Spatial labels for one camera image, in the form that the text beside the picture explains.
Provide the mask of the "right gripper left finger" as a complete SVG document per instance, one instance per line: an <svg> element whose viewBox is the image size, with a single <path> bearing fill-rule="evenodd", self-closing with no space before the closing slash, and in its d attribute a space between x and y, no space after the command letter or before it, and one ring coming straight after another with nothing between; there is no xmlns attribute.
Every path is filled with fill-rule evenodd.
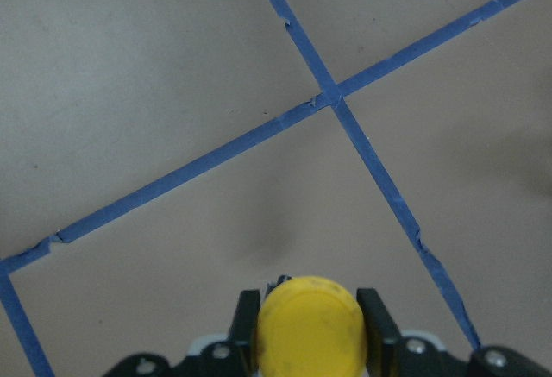
<svg viewBox="0 0 552 377"><path fill-rule="evenodd" d="M229 328L228 340L241 357L244 376L253 376L257 371L255 338L261 299L258 289L241 291Z"/></svg>

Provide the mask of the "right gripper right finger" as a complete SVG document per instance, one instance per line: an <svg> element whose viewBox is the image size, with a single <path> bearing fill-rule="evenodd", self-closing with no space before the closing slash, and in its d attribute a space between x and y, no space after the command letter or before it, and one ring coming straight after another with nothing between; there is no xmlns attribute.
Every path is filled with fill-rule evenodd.
<svg viewBox="0 0 552 377"><path fill-rule="evenodd" d="M361 308L367 335L368 375L394 376L399 344L398 326L375 289L358 288L356 300Z"/></svg>

